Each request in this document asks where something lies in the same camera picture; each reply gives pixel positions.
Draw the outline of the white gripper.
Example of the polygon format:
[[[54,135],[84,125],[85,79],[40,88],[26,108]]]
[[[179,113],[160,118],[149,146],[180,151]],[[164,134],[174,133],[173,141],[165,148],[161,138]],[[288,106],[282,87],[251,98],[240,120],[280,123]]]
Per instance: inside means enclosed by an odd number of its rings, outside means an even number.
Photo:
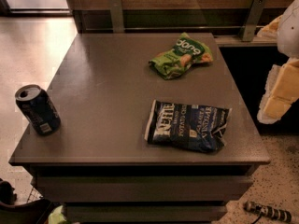
[[[277,39],[278,51],[290,59],[282,66],[274,64],[269,71],[265,94],[259,105],[257,120],[273,124],[299,99],[299,0],[257,33],[258,37]]]

